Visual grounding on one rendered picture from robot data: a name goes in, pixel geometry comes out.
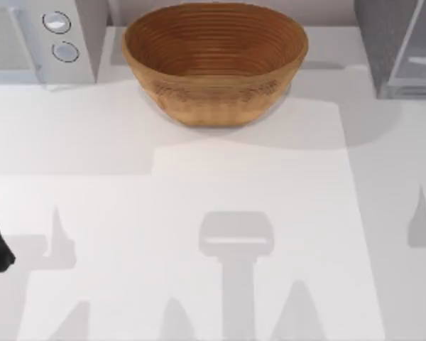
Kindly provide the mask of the brown woven basket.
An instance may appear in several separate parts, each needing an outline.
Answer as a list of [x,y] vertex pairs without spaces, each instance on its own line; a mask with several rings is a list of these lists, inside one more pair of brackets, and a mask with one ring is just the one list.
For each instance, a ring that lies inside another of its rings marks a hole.
[[186,3],[140,17],[122,35],[145,93],[187,126],[229,127],[263,116],[289,88],[309,48],[285,14],[245,3]]

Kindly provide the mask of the pale microwave oven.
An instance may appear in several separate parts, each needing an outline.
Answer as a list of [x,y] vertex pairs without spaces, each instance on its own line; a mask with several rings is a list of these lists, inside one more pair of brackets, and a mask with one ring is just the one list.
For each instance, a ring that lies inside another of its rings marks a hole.
[[[62,35],[45,29],[42,15],[61,11],[72,27]],[[91,85],[97,82],[107,31],[107,0],[0,0],[0,85]],[[74,44],[79,58],[62,63],[54,43]]]

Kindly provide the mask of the round grey microwave knob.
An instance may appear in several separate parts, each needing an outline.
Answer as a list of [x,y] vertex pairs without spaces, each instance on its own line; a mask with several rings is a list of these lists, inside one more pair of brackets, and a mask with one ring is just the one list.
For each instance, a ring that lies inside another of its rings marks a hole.
[[52,44],[51,51],[53,56],[62,63],[73,63],[80,56],[78,48],[67,41]]
[[42,24],[46,30],[58,35],[66,34],[72,27],[69,16],[61,11],[43,14]]

